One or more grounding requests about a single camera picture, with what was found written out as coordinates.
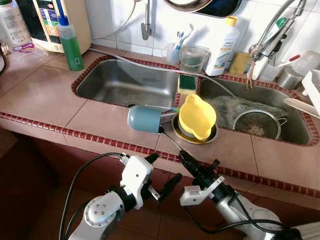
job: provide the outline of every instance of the yellow sponge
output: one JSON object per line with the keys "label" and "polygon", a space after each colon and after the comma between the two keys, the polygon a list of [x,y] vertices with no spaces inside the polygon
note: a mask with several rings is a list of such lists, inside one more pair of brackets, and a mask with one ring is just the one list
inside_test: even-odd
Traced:
{"label": "yellow sponge", "polygon": [[196,94],[196,78],[194,76],[179,75],[178,93],[183,95]]}

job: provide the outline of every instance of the metal mesh strainer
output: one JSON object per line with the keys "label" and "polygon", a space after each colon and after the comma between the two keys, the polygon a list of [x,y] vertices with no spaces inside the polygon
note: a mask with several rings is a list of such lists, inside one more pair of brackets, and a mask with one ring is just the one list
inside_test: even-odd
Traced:
{"label": "metal mesh strainer", "polygon": [[277,119],[270,112],[263,110],[249,110],[236,117],[233,129],[252,135],[270,139],[278,139],[281,134],[281,125],[287,122],[285,118]]}

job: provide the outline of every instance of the chrome faucet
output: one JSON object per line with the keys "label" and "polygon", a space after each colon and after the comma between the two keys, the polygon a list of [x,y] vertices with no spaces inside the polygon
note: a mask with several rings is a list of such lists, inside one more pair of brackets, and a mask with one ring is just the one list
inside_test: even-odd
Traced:
{"label": "chrome faucet", "polygon": [[150,25],[150,0],[144,0],[145,2],[145,23],[141,23],[141,32],[143,40],[147,41],[151,36],[151,25]]}
{"label": "chrome faucet", "polygon": [[302,15],[307,0],[299,0],[298,6],[294,10],[293,16],[291,18],[287,18],[285,22],[280,25],[279,30],[275,34],[271,35],[271,31],[274,25],[277,23],[279,17],[294,1],[295,0],[287,0],[280,7],[280,9],[276,12],[274,17],[264,30],[259,42],[249,48],[249,53],[252,57],[252,65],[247,75],[247,90],[252,90],[252,79],[256,80],[258,78],[268,60],[273,60],[273,62],[275,61],[275,56],[280,50],[282,42],[287,37],[289,30],[294,26],[296,17]]}

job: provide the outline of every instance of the hose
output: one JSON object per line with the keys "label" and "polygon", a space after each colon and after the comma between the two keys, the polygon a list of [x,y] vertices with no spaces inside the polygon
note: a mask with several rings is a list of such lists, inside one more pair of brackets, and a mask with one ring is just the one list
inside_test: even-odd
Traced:
{"label": "hose", "polygon": [[117,31],[119,31],[124,25],[127,24],[127,22],[129,21],[129,19],[132,17],[132,15],[134,14],[134,11],[135,11],[135,8],[136,8],[136,1],[133,0],[133,7],[132,7],[132,10],[131,10],[131,13],[129,15],[129,17],[124,21],[124,23],[122,23],[116,30],[114,30],[112,33],[109,33],[108,35],[100,35],[100,36],[92,36],[91,38],[92,39],[103,39],[103,38],[106,38],[112,34],[115,34]]}
{"label": "hose", "polygon": [[236,97],[236,95],[234,95],[228,88],[226,88],[225,86],[223,86],[221,83],[217,82],[216,80],[214,80],[214,79],[211,78],[211,77],[208,77],[208,76],[203,75],[203,74],[200,74],[200,73],[190,73],[190,72],[181,71],[181,70],[167,69],[167,68],[161,68],[161,67],[143,65],[143,64],[140,64],[140,63],[137,63],[137,62],[128,60],[128,59],[126,59],[126,58],[124,58],[124,57],[122,57],[122,56],[118,56],[118,55],[114,55],[114,54],[112,54],[112,53],[108,53],[108,52],[106,52],[106,51],[98,50],[98,49],[95,49],[95,48],[89,48],[89,50],[90,50],[90,51],[93,51],[93,52],[96,52],[96,53],[100,53],[100,54],[107,54],[107,55],[110,55],[110,56],[112,56],[112,57],[115,57],[115,58],[117,58],[117,59],[119,59],[119,60],[123,60],[123,61],[125,61],[125,62],[134,64],[134,65],[137,65],[137,66],[140,66],[140,67],[144,67],[144,68],[147,68],[147,69],[160,70],[160,71],[172,72],[172,73],[178,73],[178,74],[193,75],[193,76],[197,76],[197,77],[200,77],[200,78],[204,78],[204,79],[210,80],[210,81],[212,81],[213,83],[217,84],[219,87],[221,87],[223,90],[225,90],[225,91],[226,91],[228,94],[230,94],[231,96]]}

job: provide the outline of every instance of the stainless steel sink basin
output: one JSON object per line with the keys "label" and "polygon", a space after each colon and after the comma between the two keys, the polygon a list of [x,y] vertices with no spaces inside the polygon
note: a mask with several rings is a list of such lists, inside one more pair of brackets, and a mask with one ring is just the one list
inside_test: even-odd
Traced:
{"label": "stainless steel sink basin", "polygon": [[76,88],[78,96],[130,107],[175,103],[178,74],[136,66],[122,60],[101,61]]}
{"label": "stainless steel sink basin", "polygon": [[[237,97],[285,110],[288,113],[288,122],[281,128],[280,140],[301,145],[308,144],[312,140],[310,131],[300,111],[283,102],[285,98],[288,98],[288,95],[285,93],[273,88],[258,86],[255,86],[253,91],[248,92],[243,83],[221,79],[216,80]],[[225,90],[207,79],[202,81],[199,95],[205,101],[210,101],[218,96],[229,96]]]}

